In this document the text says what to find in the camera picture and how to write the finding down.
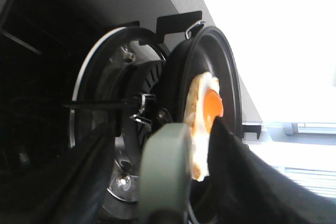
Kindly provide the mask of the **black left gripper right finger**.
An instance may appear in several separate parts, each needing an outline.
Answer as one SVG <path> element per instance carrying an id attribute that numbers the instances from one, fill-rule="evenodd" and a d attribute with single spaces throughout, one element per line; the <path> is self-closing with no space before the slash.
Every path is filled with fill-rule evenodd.
<path id="1" fill-rule="evenodd" d="M 207 161 L 218 223 L 335 223 L 334 203 L 265 163 L 219 117 Z"/>

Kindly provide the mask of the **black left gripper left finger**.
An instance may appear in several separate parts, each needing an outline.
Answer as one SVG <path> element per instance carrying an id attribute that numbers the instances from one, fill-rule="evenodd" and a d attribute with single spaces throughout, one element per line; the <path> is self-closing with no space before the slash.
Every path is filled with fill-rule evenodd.
<path id="1" fill-rule="evenodd" d="M 98 125 L 47 167 L 1 184 L 1 223 L 95 223 L 114 163 L 114 127 Z"/>

